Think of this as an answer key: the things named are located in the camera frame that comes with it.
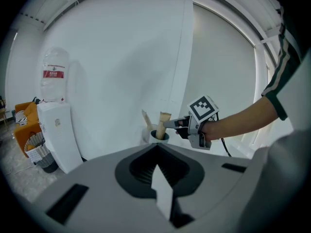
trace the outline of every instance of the trash bin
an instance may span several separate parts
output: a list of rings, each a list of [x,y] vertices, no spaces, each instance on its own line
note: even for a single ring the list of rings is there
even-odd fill
[[[34,149],[28,150],[27,146],[33,145]],[[24,147],[25,153],[30,160],[40,166],[46,173],[52,173],[57,170],[58,165],[54,160],[51,152],[45,145],[43,133],[34,133],[26,142]]]

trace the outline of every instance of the sleeve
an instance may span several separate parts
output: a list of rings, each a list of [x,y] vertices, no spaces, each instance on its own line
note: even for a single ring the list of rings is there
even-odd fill
[[[300,60],[295,49],[283,34],[279,36],[279,40],[281,49],[278,64],[270,83],[261,95],[265,96],[273,104],[279,118],[285,120],[287,118],[286,112],[276,96],[297,70]]]

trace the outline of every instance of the human arm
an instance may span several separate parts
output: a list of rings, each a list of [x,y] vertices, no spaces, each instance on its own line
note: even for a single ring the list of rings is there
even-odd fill
[[[208,121],[202,128],[206,140],[216,140],[258,130],[278,118],[272,103],[262,97],[247,109],[219,121]]]

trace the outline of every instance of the gray floor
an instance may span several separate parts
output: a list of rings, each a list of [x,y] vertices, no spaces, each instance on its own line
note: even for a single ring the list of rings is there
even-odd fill
[[[4,123],[0,122],[1,169],[11,189],[28,201],[33,202],[42,191],[65,174],[60,168],[53,173],[46,173],[40,167],[34,166],[21,152],[13,136],[14,129],[15,123],[13,121],[9,122],[9,132],[7,132]]]

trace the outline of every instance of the orange sofa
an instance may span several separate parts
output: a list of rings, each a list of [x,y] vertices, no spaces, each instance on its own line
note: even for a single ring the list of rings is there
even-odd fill
[[[26,108],[31,104],[32,102],[28,103],[21,103],[15,105],[15,112],[19,112],[22,110],[26,110]],[[30,136],[32,136],[33,133],[41,132],[41,128],[39,125],[39,120],[28,120],[27,124],[20,126],[18,123],[16,124],[16,128],[14,130],[14,137],[17,140],[20,149],[22,150],[23,154],[28,158],[27,154],[24,152],[24,147],[29,139]]]

